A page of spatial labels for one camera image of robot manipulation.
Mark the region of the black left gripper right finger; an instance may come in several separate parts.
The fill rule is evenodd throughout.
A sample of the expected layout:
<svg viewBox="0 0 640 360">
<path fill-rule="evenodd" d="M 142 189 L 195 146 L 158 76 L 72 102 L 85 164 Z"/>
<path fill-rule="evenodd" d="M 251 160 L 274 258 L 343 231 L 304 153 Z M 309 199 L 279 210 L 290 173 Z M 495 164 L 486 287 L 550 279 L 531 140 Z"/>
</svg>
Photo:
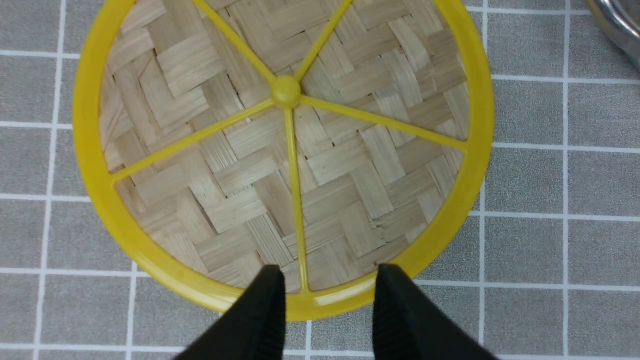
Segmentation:
<svg viewBox="0 0 640 360">
<path fill-rule="evenodd" d="M 397 264 L 380 265 L 375 284 L 372 345 L 376 360 L 496 360 Z"/>
</svg>

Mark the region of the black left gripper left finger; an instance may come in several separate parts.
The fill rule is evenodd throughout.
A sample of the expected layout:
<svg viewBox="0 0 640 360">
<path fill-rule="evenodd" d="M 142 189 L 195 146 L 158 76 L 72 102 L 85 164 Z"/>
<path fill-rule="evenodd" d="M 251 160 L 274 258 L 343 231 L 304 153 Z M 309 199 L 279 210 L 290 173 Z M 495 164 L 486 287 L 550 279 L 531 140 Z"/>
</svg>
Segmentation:
<svg viewBox="0 0 640 360">
<path fill-rule="evenodd" d="M 282 360 L 286 343 L 285 277 L 265 265 L 238 300 L 176 360 Z"/>
</svg>

